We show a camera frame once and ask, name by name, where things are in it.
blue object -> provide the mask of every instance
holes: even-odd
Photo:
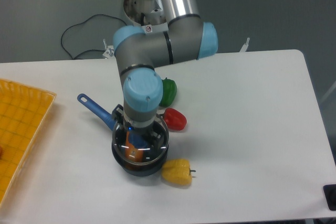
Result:
[[[114,51],[118,46],[130,36],[135,34],[146,34],[145,31],[139,26],[124,26],[115,32],[113,36]]]
[[[131,131],[128,134],[128,142],[137,149],[145,149],[149,147],[148,143],[143,139],[141,135],[137,135],[136,133],[133,133]]]
[[[155,110],[161,102],[163,84],[160,76],[149,68],[133,70],[123,85],[126,103],[138,112]]]
[[[96,104],[91,98],[89,98],[86,94],[80,94],[77,96],[77,100],[87,107],[90,111],[92,111],[95,115],[97,115],[103,122],[113,131],[115,120],[112,119],[112,115],[103,109],[101,106]]]
[[[203,36],[198,54],[198,60],[217,53],[218,50],[218,37],[216,28],[212,23],[203,23]]]

yellow tray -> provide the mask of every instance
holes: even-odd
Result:
[[[55,97],[46,90],[0,79],[0,206]]]

red bell pepper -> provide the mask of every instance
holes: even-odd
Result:
[[[163,114],[163,120],[166,122],[168,129],[181,131],[187,124],[187,118],[179,111],[168,108]]]

light blue joint cap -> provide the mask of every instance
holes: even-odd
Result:
[[[216,28],[212,23],[205,22],[203,24],[203,37],[198,54],[198,60],[201,58],[209,57],[217,53],[218,50],[218,37]]]
[[[123,85],[125,102],[138,112],[155,110],[162,99],[163,84],[160,76],[149,68],[132,71]]]
[[[135,34],[146,34],[145,31],[139,26],[124,26],[115,32],[113,36],[114,50],[127,38]]]

gray wall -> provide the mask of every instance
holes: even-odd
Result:
[[[123,0],[0,0],[0,62],[69,59],[62,32],[104,13],[122,17]],[[250,51],[299,49],[307,60],[318,100],[336,81],[336,0],[197,0],[204,20],[219,35],[219,52],[239,51],[250,37]],[[67,33],[73,55],[112,43],[121,23],[97,18]],[[84,58],[99,58],[87,54]],[[336,95],[321,110],[336,150]]]

